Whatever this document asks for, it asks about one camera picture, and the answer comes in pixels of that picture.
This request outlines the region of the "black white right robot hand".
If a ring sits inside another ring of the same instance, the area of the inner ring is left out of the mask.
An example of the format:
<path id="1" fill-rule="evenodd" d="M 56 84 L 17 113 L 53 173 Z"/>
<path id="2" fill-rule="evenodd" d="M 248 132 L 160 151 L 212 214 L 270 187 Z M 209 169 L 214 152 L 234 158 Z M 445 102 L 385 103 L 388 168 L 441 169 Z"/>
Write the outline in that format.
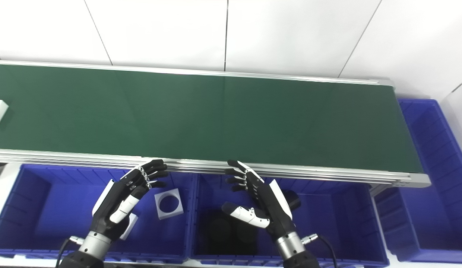
<path id="1" fill-rule="evenodd" d="M 296 232 L 292 213 L 277 183 L 265 183 L 257 172 L 238 160 L 228 160 L 225 170 L 226 182 L 232 184 L 233 192 L 245 191 L 256 207 L 246 208 L 233 202 L 225 202 L 221 210 L 245 223 L 265 229 L 273 242 L 288 239 Z"/>

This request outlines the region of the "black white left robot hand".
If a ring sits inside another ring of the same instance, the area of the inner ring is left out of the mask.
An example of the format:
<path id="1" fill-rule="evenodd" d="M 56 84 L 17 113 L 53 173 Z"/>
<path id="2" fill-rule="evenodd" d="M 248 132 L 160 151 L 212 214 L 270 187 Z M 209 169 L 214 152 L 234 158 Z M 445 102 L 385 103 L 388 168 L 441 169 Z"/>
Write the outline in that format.
<path id="1" fill-rule="evenodd" d="M 165 187 L 158 178 L 168 176 L 167 165 L 155 159 L 129 170 L 119 181 L 106 186 L 93 208 L 90 232 L 114 242 L 125 233 L 129 215 L 151 188 Z"/>

